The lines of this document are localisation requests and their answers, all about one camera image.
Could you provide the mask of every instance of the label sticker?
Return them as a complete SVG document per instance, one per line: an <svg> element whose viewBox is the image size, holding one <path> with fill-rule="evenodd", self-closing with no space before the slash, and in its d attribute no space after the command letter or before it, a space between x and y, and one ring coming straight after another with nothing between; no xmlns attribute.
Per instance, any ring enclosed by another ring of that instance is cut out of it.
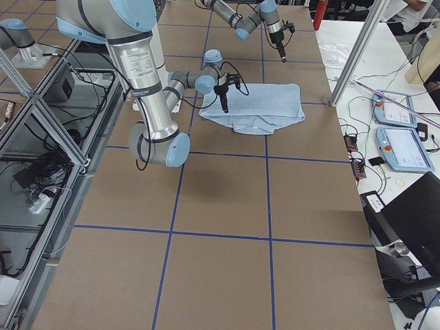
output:
<svg viewBox="0 0 440 330"><path fill-rule="evenodd" d="M153 59L148 51L120 58L129 79L137 79L154 71Z"/></svg>
<svg viewBox="0 0 440 330"><path fill-rule="evenodd" d="M381 209L384 208L384 204L380 201L377 195L368 195L366 199L376 213L379 213Z"/></svg>

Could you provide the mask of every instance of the black cable bundle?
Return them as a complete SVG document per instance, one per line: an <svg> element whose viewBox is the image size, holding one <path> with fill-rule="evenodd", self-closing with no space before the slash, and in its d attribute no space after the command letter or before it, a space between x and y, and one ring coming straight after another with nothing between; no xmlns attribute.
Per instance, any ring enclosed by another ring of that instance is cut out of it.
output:
<svg viewBox="0 0 440 330"><path fill-rule="evenodd" d="M69 160L62 151L50 151L42 154L31 165L30 171L38 184L47 184L66 173Z"/></svg>

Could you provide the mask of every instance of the light blue joint cap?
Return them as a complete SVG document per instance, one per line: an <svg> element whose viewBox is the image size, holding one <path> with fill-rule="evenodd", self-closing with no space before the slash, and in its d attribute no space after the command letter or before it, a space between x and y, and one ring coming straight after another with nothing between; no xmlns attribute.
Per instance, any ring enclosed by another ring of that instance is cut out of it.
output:
<svg viewBox="0 0 440 330"><path fill-rule="evenodd" d="M107 39L103 36L98 36L87 30L84 30L78 26L75 26L69 22L66 22L60 18L56 18L58 22L58 30L65 36L73 39L78 39L81 41L86 41L88 43L106 43Z"/></svg>
<svg viewBox="0 0 440 330"><path fill-rule="evenodd" d="M10 30L26 30L26 25L19 19L4 19L0 26Z"/></svg>
<svg viewBox="0 0 440 330"><path fill-rule="evenodd" d="M110 0L119 17L134 30L148 32L157 23L153 0Z"/></svg>
<svg viewBox="0 0 440 330"><path fill-rule="evenodd" d="M206 63L218 63L223 60L218 49L209 49L203 54L203 60Z"/></svg>
<svg viewBox="0 0 440 330"><path fill-rule="evenodd" d="M275 0L264 0L260 4L260 8L262 12L274 12L276 10L276 2Z"/></svg>
<svg viewBox="0 0 440 330"><path fill-rule="evenodd" d="M215 79L207 74L195 81L195 90L202 94L209 94L215 86Z"/></svg>
<svg viewBox="0 0 440 330"><path fill-rule="evenodd" d="M248 31L241 28L235 29L235 34L237 37L240 38L240 40L246 40L250 36L250 33Z"/></svg>
<svg viewBox="0 0 440 330"><path fill-rule="evenodd" d="M175 73L175 71L168 72L168 78L167 78L167 81L168 81L168 82L171 81L171 78L173 77L173 74L174 74L174 73Z"/></svg>
<svg viewBox="0 0 440 330"><path fill-rule="evenodd" d="M179 133L170 143L166 154L165 165L167 167L179 167L188 158L190 153L190 137L185 133Z"/></svg>

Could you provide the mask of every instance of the white label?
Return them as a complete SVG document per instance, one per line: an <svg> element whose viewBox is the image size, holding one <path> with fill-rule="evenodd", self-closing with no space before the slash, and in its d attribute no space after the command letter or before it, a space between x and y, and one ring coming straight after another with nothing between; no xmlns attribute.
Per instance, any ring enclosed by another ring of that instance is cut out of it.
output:
<svg viewBox="0 0 440 330"><path fill-rule="evenodd" d="M154 71L153 59L148 51L121 56L121 61L129 79L137 79Z"/></svg>
<svg viewBox="0 0 440 330"><path fill-rule="evenodd" d="M384 204L382 204L377 195L368 195L366 198L376 213L379 213L384 208Z"/></svg>
<svg viewBox="0 0 440 330"><path fill-rule="evenodd" d="M393 148L397 164L404 167L426 168L425 157L421 154L414 135L405 129L385 130Z"/></svg>

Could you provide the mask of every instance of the plastic bag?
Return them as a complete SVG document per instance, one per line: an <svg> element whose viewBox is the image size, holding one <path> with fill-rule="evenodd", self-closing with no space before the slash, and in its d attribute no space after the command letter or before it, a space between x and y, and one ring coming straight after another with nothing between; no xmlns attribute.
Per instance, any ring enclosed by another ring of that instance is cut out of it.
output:
<svg viewBox="0 0 440 330"><path fill-rule="evenodd" d="M324 65L332 69L343 69L350 55L345 43L323 43L319 44L319 49Z"/></svg>

